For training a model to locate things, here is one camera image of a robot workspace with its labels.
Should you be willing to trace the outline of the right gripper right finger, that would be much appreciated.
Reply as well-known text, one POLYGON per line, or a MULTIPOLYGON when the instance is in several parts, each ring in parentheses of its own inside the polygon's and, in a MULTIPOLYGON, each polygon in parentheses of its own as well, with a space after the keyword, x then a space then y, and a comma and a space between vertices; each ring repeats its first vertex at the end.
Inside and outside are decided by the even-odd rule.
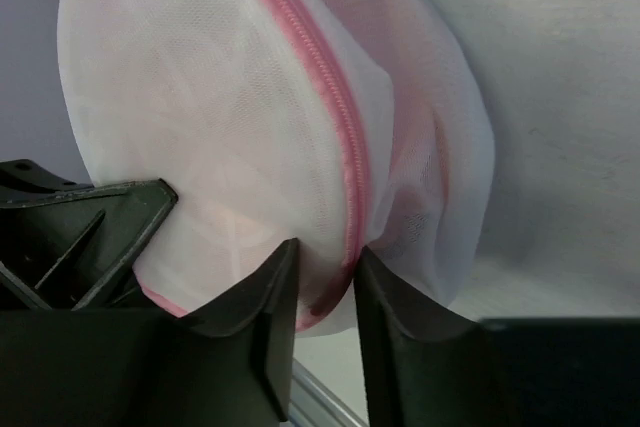
POLYGON ((635 318, 490 318, 443 307, 361 253, 354 291, 373 426, 635 426, 635 318))

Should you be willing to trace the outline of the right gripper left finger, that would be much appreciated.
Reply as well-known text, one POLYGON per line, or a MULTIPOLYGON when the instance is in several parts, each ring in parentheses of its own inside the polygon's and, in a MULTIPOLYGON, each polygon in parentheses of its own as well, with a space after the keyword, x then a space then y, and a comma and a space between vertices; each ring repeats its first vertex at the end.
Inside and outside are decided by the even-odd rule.
POLYGON ((1 316, 5 426, 276 426, 288 415, 299 244, 191 314, 1 316))

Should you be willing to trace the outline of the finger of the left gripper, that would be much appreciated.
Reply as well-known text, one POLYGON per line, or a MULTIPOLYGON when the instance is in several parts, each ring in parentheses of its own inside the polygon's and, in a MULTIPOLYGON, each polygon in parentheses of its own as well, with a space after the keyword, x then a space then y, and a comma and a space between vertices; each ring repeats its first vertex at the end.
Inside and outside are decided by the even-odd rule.
POLYGON ((176 206, 163 180, 96 187, 19 159, 1 165, 2 310, 109 306, 176 206))

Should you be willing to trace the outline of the white mesh laundry bag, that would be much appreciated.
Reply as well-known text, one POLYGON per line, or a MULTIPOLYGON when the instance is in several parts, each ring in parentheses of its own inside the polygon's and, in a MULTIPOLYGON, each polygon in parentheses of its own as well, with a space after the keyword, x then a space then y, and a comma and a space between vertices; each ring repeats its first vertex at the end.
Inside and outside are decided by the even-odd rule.
POLYGON ((95 185, 179 200, 134 273, 184 316, 301 244, 296 328, 346 329, 370 248, 441 304, 471 268, 495 148, 424 0, 60 0, 58 63, 95 185))

